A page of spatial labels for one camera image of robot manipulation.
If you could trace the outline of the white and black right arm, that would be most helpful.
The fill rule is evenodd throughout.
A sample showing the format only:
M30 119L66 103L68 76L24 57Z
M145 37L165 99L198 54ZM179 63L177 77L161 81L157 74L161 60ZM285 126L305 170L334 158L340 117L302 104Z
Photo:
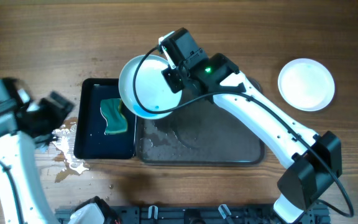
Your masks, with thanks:
M163 71L172 92L185 88L208 97L247 126L277 157L285 173L277 182L281 195L276 216L295 223L342 174L341 142L328 131L322 136L297 123L256 90L225 55L212 57L198 47L187 29L158 40L169 68Z

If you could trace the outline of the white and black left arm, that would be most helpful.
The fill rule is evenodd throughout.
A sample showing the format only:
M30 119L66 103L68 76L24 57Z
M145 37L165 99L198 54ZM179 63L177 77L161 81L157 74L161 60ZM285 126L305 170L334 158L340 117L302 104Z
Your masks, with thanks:
M63 223L42 189L34 152L54 138L74 105L53 91L34 103L15 78L0 78L0 201L6 223Z

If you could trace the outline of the white plate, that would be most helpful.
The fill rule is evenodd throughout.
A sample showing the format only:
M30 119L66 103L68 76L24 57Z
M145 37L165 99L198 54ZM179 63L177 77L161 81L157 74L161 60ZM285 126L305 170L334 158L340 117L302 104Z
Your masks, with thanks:
M309 58L294 59L284 65L277 85L289 105L309 112L327 107L336 91L331 72L323 64Z
M150 111L174 108L179 105L182 92L171 91L162 75L162 71L168 68L168 61L156 55L149 55L134 77L143 57L136 56L123 67L119 76L119 94L125 106L138 117L161 119L169 114L150 114L142 107Z

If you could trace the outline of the green and yellow sponge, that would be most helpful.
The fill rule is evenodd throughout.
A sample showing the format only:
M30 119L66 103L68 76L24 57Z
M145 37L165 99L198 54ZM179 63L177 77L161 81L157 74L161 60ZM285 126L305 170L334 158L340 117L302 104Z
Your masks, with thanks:
M122 113L122 100L120 98L101 100L100 112L106 121L105 135L121 134L127 131L128 123Z

